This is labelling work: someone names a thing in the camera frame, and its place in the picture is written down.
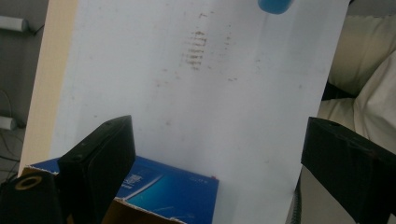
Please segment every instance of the white panel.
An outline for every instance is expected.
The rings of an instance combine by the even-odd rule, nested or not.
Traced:
[[[84,1],[50,155],[131,114],[137,154],[220,181],[215,223],[284,223],[347,1]]]

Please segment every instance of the white fabric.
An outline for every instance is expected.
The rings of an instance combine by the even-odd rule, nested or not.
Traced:
[[[379,65],[356,100],[321,102],[318,117],[338,122],[396,154],[396,51]],[[306,169],[302,172],[301,187],[302,223],[354,223]],[[394,216],[390,223],[396,223]]]
[[[396,153],[396,51],[375,71],[354,104],[355,130]]]
[[[347,16],[329,82],[358,95],[375,69],[396,49],[396,16]]]

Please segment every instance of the wooden edge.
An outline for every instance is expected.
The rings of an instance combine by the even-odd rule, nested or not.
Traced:
[[[49,157],[77,6],[78,0],[49,0],[19,175]]]

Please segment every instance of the blue box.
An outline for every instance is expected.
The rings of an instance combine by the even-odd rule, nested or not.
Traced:
[[[58,174],[57,159],[27,170]],[[104,223],[212,223],[219,181],[142,157],[136,157]]]

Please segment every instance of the blue cap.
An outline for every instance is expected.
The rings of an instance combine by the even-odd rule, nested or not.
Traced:
[[[263,11],[272,14],[282,14],[288,10],[293,0],[259,0],[259,6]]]

